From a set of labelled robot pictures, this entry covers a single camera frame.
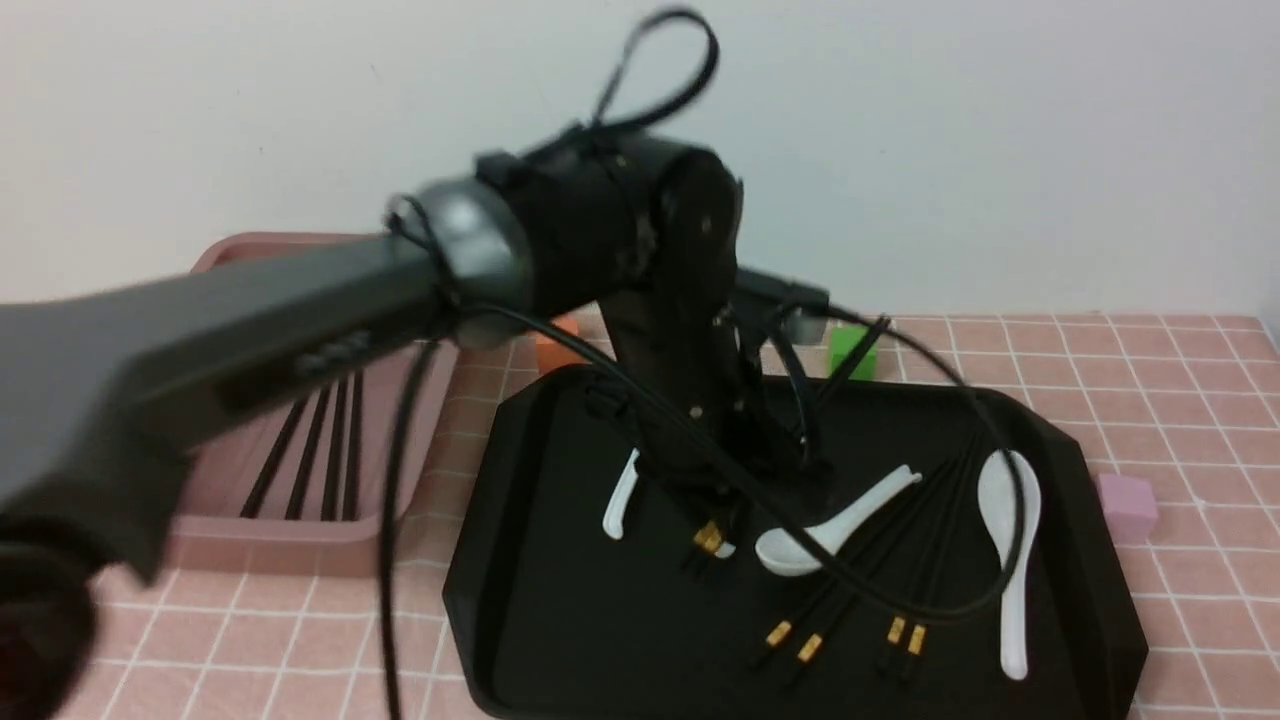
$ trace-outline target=pink tray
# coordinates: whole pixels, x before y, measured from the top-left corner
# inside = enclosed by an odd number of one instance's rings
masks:
[[[210,247],[192,272],[200,273],[239,260],[269,258],[300,249],[356,240],[361,236],[317,233],[243,233]],[[358,516],[353,521],[321,521],[325,468],[333,401],[316,452],[311,484],[301,520],[284,520],[284,506],[301,464],[302,446],[315,411],[315,396],[302,415],[262,510],[256,519],[239,518],[250,488],[275,442],[289,407],[259,418],[209,443],[196,461],[174,525],[170,553],[180,568],[273,573],[365,575],[374,571],[376,534],[387,468],[387,446],[401,384],[415,350],[404,350],[365,368],[361,432]],[[457,363],[457,348],[442,345],[428,373],[413,413],[410,443],[401,475],[397,516],[413,497],[440,418],[444,396]]]

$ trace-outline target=grid pattern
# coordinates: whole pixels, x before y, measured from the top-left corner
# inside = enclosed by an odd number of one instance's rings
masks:
[[[1280,717],[1280,355],[1253,318],[900,318],[975,384],[1011,395],[1080,441],[1096,471],[1152,482],[1160,523],[1119,548],[1152,646],[1132,717]],[[598,314],[581,332],[607,347]],[[824,374],[826,348],[801,348]],[[781,372],[776,355],[765,366]],[[536,379],[532,345],[460,360],[398,555],[406,716],[470,720],[440,605],[497,402]],[[892,343],[878,378],[937,383]],[[371,719],[384,715],[369,579],[173,570],[150,589],[109,570],[99,655],[61,717]]]

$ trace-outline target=white spoon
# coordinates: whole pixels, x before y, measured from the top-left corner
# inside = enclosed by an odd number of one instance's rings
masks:
[[[636,473],[637,457],[640,457],[640,451],[632,450],[631,457],[622,468],[622,474],[618,475],[618,484],[613,486],[613,496],[609,497],[609,503],[604,507],[604,519],[600,524],[604,527],[604,534],[613,539],[622,539],[622,516],[627,512],[631,493],[636,489],[636,479],[640,477]]]
[[[1041,491],[1030,462],[1018,452],[1012,456],[1023,480],[1023,498],[1027,501],[1027,507],[1023,514],[1025,521],[1021,552],[1018,553],[1014,575],[1000,600],[1000,666],[1010,679],[1021,680],[1027,678],[1028,670],[1027,559],[1030,556],[1032,539],[1036,538],[1036,529],[1039,527]],[[987,459],[987,464],[982,466],[982,475],[978,477],[978,507],[982,510],[987,533],[996,543],[996,552],[1000,553],[1000,566],[1006,568],[1012,552],[1018,501],[1014,496],[1014,475],[998,451]]]
[[[827,552],[835,555],[868,518],[884,507],[897,493],[918,482],[920,482],[920,474],[913,473],[910,468],[902,465],[872,486],[852,505],[841,510],[831,520],[806,528],[809,537],[818,541],[818,544]],[[782,528],[774,528],[762,534],[755,541],[755,555],[759,556],[760,565],[764,565],[765,570],[783,578],[808,575],[822,568],[822,564],[800,547],[800,543],[794,541]]]

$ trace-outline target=cable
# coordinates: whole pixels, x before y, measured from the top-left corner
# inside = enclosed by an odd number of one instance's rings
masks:
[[[387,687],[387,717],[402,720],[399,697],[399,671],[396,655],[396,615],[392,607],[393,570],[396,568],[396,496],[399,491],[401,466],[404,464],[404,446],[408,442],[408,429],[413,419],[413,405],[422,388],[422,378],[431,364],[438,343],[428,342],[419,350],[404,377],[399,406],[396,409],[396,424],[392,428],[392,442],[387,452],[387,487],[383,488],[383,516],[378,529],[378,594],[379,623],[383,639],[383,680]]]
[[[622,77],[626,74],[627,67],[631,64],[631,55],[634,55],[636,47],[640,46],[640,41],[644,40],[644,36],[649,35],[653,29],[677,20],[685,20],[698,26],[707,36],[707,54],[703,55],[701,68],[698,69],[698,73],[689,81],[689,83],[685,85],[685,87],[667,100],[658,102],[643,113],[636,113],[628,118],[605,123],[604,113],[607,113],[609,106],[613,104],[613,97],[617,95],[618,87],[622,85]],[[627,42],[622,47],[622,58],[613,68],[613,74],[609,76],[609,82],[605,83],[604,92],[600,94],[600,99],[595,104],[595,114],[591,117],[591,123],[588,126],[588,133],[594,136],[626,135],[653,127],[666,120],[667,118],[684,110],[690,102],[696,100],[703,91],[707,90],[712,78],[716,77],[716,68],[718,65],[719,40],[716,38],[716,32],[701,14],[690,8],[668,8],[666,10],[658,10],[657,13],[640,20],[640,24],[636,26],[636,28],[632,29],[631,35],[627,37]]]
[[[838,313],[837,316],[841,319],[849,318],[846,322],[854,322],[859,324],[867,322],[859,315],[836,307],[828,309],[827,311],[833,314]],[[796,542],[796,544],[803,547],[805,552],[817,559],[822,564],[824,570],[832,574],[847,589],[861,593],[872,602],[876,602],[877,605],[881,605],[882,607],[886,607],[891,611],[914,616],[924,623],[931,623],[936,625],[947,625],[970,620],[978,614],[986,611],[987,607],[989,607],[991,605],[993,605],[1000,600],[1000,597],[1005,592],[1005,588],[1009,587],[1009,583],[1014,574],[1014,568],[1016,565],[1015,562],[1007,564],[1001,570],[1001,574],[997,578],[996,583],[993,583],[987,589],[987,592],[984,592],[977,600],[961,605],[960,607],[940,609],[940,607],[919,605],[910,601],[902,601],[900,598],[892,597],[879,585],[868,582],[868,579],[864,578],[861,574],[854,571],[851,568],[840,562],[836,557],[831,555],[831,552],[828,552],[826,548],[818,544],[809,536],[809,533],[804,530],[800,523],[797,523],[794,518],[791,518],[791,515],[786,512],[778,505],[777,501],[773,500],[772,495],[769,493],[769,489],[759,479],[756,479],[749,470],[742,468],[710,436],[708,436],[699,425],[696,425],[692,420],[690,420],[685,415],[685,413],[676,409],[671,402],[654,393],[652,389],[640,384],[625,369],[622,369],[621,365],[618,365],[609,356],[600,352],[600,350],[598,350],[591,343],[579,337],[575,337],[570,333],[566,333],[564,331],[562,331],[561,328],[556,327],[552,323],[540,320],[538,318],[531,318],[517,310],[512,310],[509,307],[504,307],[500,305],[494,305],[492,302],[476,302],[466,305],[462,307],[462,313],[465,315],[475,315],[475,314],[503,315],[506,318],[509,318],[512,320],[524,324],[525,327],[532,331],[543,333],[544,336],[554,340],[556,342],[581,355],[586,360],[599,365],[599,368],[604,373],[607,373],[608,375],[613,377],[616,380],[622,383],[632,393],[634,397],[639,398],[640,401],[653,407],[653,410],[655,410],[659,415],[662,415],[662,418],[666,421],[684,430],[689,443],[694,448],[700,451],[703,456],[707,459],[707,461],[718,473],[721,473],[731,486],[733,486],[737,491],[742,492],[749,500],[759,505],[762,510],[764,510],[771,518],[773,518],[778,523],[778,525],[783,530],[786,530],[788,536],[791,536],[791,538]],[[964,384],[964,380],[955,373],[955,370],[947,366],[946,363],[943,363],[940,357],[933,355],[933,352],[929,351],[927,347],[924,347],[922,343],[919,343],[914,338],[909,338],[905,334],[899,333],[897,331],[893,331],[893,337],[897,337],[901,342],[909,345],[913,348],[919,350],[922,354],[925,355],[925,357],[931,363],[940,366],[940,369],[943,373],[946,373],[947,377],[952,379],[952,382],[964,388],[968,388],[968,386]],[[986,409],[980,406],[980,404],[977,400],[977,396],[974,396],[972,391],[966,393],[966,398],[969,398],[970,404],[978,413],[983,424],[987,425],[987,430],[992,434],[993,439],[996,441],[996,445],[1001,447],[1001,451],[1004,452],[1005,456],[1005,461],[1009,464],[1010,471],[1014,473],[1014,478],[1016,480],[1015,495],[1018,500],[1018,514],[1016,514],[1018,528],[1015,529],[1014,533],[1015,534],[1014,546],[1020,550],[1023,542],[1023,512],[1025,511],[1025,502],[1021,492],[1020,479],[1018,475],[1018,468],[1012,462],[1012,456],[1006,450],[1007,442],[1005,442],[1004,432],[1000,430],[998,425],[996,425],[996,423],[992,420]]]

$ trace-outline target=pink block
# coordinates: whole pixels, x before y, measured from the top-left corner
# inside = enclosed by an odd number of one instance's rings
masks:
[[[1105,473],[1098,475],[1098,495],[1102,497],[1102,514],[1111,530],[1111,542],[1116,544],[1142,544],[1147,542],[1156,527],[1156,493],[1151,483],[1139,478],[1129,478]]]

